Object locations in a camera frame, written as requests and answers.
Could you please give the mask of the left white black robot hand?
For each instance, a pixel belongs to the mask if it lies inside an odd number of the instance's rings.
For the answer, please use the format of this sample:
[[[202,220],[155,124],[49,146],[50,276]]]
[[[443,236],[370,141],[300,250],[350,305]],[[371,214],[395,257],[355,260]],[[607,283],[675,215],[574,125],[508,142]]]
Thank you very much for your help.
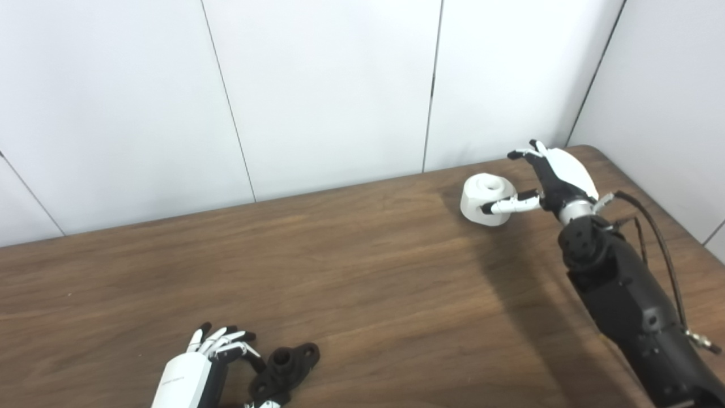
[[[218,407],[230,364],[244,360],[257,373],[265,369],[261,354],[251,346],[256,338],[253,331],[235,325],[212,331],[212,323],[202,323],[184,353],[166,363],[152,406]]]

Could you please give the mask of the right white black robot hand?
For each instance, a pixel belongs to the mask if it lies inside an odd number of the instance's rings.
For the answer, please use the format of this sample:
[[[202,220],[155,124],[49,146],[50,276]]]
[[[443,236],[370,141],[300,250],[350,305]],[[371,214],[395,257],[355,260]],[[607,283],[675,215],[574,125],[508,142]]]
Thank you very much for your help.
[[[587,168],[562,149],[549,149],[535,139],[529,144],[529,148],[508,152],[507,158],[525,160],[533,168],[540,188],[482,204],[482,213],[500,215],[542,209],[564,226],[572,220],[593,216],[600,196]]]

